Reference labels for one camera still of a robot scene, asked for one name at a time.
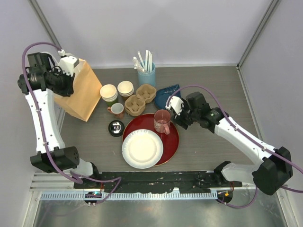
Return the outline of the brown paper bag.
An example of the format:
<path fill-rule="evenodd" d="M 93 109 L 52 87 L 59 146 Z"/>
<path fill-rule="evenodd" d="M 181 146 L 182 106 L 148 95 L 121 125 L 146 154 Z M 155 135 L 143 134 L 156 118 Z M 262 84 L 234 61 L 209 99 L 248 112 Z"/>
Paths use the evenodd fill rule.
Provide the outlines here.
<path fill-rule="evenodd" d="M 75 73 L 74 93 L 70 97 L 55 94 L 54 101 L 69 115 L 86 122 L 101 98 L 102 84 L 86 60 L 80 59 Z"/>

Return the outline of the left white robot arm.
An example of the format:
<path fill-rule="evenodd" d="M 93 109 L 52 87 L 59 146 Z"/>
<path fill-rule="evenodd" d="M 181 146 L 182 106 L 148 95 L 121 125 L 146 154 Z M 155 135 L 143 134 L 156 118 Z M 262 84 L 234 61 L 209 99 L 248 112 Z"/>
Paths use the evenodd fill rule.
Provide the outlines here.
<path fill-rule="evenodd" d="M 83 182 L 91 189 L 100 185 L 97 167 L 80 158 L 75 146 L 66 147 L 60 135 L 54 110 L 54 96 L 70 97 L 73 82 L 83 67 L 79 58 L 60 51 L 58 63 L 48 53 L 29 54 L 26 74 L 21 74 L 18 86 L 25 95 L 36 131 L 36 155 L 31 164 L 46 173 L 73 172 L 72 179 Z"/>

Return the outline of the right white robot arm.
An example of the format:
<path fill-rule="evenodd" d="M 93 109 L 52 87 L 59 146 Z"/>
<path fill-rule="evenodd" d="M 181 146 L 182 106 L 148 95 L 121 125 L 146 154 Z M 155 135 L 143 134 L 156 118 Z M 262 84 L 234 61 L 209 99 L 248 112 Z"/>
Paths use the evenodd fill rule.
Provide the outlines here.
<path fill-rule="evenodd" d="M 293 176 L 289 150 L 259 140 L 219 107 L 211 108 L 200 92 L 191 93 L 185 99 L 169 97 L 166 109 L 173 112 L 175 124 L 187 129 L 196 122 L 230 142 L 252 161 L 251 165 L 224 161 L 214 169 L 216 185 L 224 187 L 233 181 L 250 183 L 263 193 L 273 195 Z"/>

